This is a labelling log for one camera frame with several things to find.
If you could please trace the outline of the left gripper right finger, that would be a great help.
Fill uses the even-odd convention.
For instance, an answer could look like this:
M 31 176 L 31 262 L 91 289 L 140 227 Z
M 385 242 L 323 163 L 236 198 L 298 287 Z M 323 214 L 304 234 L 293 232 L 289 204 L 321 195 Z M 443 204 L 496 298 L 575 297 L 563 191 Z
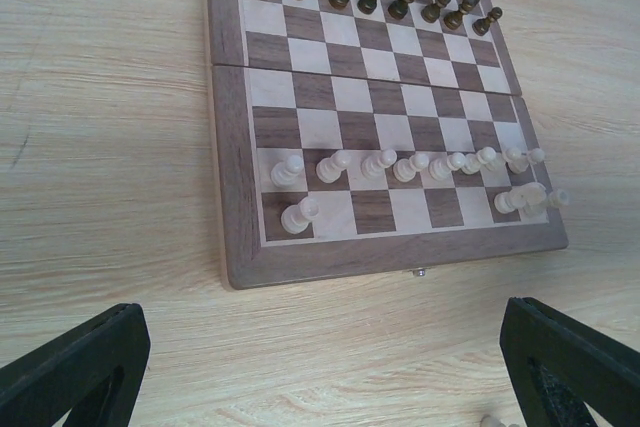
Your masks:
M 528 426 L 639 424 L 639 353 L 531 298 L 511 297 L 500 348 Z

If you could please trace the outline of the light chess piece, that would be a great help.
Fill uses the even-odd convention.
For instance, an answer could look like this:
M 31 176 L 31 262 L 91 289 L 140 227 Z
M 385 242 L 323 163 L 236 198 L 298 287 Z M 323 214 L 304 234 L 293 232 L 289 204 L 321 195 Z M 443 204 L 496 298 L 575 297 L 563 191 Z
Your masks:
M 271 169 L 270 178 L 276 187 L 288 187 L 296 182 L 303 171 L 303 158 L 299 155 L 290 155 Z
M 546 187 L 539 182 L 530 182 L 497 194 L 494 205 L 498 212 L 508 214 L 527 205 L 537 205 L 545 199 Z
M 465 164 L 466 156 L 460 152 L 454 152 L 431 161 L 428 166 L 428 171 L 434 180 L 444 181 L 449 178 L 453 172 L 464 167 Z
M 281 225 L 290 234 L 302 233 L 319 216 L 319 204 L 309 196 L 288 206 L 281 214 Z
M 393 174 L 399 182 L 410 182 L 418 173 L 428 167 L 430 159 L 425 153 L 415 153 L 409 158 L 398 160 L 393 166 Z

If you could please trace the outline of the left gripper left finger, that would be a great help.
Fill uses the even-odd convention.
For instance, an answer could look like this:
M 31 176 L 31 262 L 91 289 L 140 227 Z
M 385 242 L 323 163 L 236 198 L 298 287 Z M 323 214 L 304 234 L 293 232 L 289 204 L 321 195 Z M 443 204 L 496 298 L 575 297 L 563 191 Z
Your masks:
M 127 426 L 150 346 L 142 307 L 114 305 L 1 368 L 1 424 Z

